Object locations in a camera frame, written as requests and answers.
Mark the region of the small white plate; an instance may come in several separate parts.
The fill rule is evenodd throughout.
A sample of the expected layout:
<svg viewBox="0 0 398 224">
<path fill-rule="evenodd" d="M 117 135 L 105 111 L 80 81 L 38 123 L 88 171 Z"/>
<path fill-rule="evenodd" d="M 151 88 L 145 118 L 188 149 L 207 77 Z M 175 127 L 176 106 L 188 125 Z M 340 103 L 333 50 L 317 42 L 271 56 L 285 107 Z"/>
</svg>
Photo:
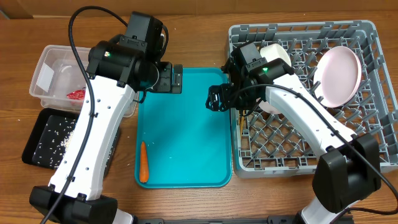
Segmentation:
<svg viewBox="0 0 398 224">
<path fill-rule="evenodd" d="M 271 44 L 267 47 L 263 47 L 259 51 L 261 57 L 264 57 L 267 62 L 271 62 L 277 58 L 281 58 L 289 66 L 292 66 L 290 57 L 284 48 L 279 44 Z"/>
</svg>

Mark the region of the red snack wrapper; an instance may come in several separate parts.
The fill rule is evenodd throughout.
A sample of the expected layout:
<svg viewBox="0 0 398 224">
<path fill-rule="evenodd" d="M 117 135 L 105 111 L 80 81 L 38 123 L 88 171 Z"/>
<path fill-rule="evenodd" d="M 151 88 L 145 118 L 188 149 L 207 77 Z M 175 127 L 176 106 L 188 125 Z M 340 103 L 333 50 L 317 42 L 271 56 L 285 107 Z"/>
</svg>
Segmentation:
<svg viewBox="0 0 398 224">
<path fill-rule="evenodd" d="M 83 100 L 85 98 L 85 90 L 76 90 L 67 94 L 67 98 L 71 100 Z"/>
</svg>

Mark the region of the orange carrot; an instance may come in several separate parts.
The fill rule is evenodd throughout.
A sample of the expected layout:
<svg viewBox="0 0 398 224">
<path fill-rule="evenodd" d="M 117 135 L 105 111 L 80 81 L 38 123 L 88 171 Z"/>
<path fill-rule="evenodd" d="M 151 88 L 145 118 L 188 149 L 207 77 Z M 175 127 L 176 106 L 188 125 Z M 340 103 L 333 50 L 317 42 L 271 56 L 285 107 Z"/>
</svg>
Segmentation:
<svg viewBox="0 0 398 224">
<path fill-rule="evenodd" d="M 149 180 L 149 163 L 147 157 L 147 148 L 144 141 L 141 142 L 140 148 L 140 167 L 139 167 L 139 181 L 146 183 Z"/>
</svg>

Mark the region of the large pink plate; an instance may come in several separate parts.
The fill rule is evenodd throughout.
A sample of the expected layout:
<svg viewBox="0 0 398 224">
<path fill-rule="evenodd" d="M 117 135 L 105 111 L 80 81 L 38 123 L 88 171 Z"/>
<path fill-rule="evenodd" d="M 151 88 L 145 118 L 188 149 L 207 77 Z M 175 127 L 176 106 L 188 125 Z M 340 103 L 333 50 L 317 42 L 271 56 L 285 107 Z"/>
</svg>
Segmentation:
<svg viewBox="0 0 398 224">
<path fill-rule="evenodd" d="M 347 103 L 359 88 L 361 63 L 348 47 L 337 46 L 328 50 L 317 64 L 313 82 L 319 82 L 314 94 L 320 103 L 337 108 Z"/>
</svg>

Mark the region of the bowl with food scraps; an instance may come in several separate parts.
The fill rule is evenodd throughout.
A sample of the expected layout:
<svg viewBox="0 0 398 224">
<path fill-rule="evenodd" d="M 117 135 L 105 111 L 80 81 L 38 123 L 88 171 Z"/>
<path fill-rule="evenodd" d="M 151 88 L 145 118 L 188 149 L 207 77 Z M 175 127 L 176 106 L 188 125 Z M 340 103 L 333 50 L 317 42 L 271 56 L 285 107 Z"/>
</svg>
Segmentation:
<svg viewBox="0 0 398 224">
<path fill-rule="evenodd" d="M 259 103 L 259 107 L 261 110 L 265 111 L 266 113 L 280 114 L 280 111 L 278 109 L 276 109 L 275 107 L 273 107 L 272 105 L 270 105 L 267 101 L 261 101 Z"/>
</svg>

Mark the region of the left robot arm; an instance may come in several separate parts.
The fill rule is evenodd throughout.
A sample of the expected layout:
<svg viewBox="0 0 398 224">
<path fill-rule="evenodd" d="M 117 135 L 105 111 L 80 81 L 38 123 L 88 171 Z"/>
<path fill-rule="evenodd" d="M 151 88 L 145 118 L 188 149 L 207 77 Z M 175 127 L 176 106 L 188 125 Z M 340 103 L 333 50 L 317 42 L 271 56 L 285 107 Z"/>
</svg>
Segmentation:
<svg viewBox="0 0 398 224">
<path fill-rule="evenodd" d="M 126 32 L 101 41 L 80 70 L 85 99 L 68 149 L 48 185 L 29 202 L 55 223 L 135 223 L 115 198 L 102 194 L 104 171 L 121 120 L 137 92 L 182 91 L 182 66 L 165 62 L 169 33 L 148 14 L 133 12 Z"/>
</svg>

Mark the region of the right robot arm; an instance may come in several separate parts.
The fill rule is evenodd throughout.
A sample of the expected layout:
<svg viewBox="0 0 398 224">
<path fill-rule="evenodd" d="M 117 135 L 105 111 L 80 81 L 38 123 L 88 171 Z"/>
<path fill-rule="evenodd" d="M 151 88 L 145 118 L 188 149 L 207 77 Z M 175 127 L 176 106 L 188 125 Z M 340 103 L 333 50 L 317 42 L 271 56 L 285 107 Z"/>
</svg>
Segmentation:
<svg viewBox="0 0 398 224">
<path fill-rule="evenodd" d="M 252 111 L 266 101 L 293 124 L 317 157 L 315 198 L 296 214 L 295 223 L 335 223 L 355 211 L 358 201 L 389 184 L 381 174 L 376 138 L 357 135 L 327 112 L 305 89 L 282 46 L 259 49 L 246 42 L 221 69 L 230 82 L 209 87 L 209 110 Z"/>
</svg>

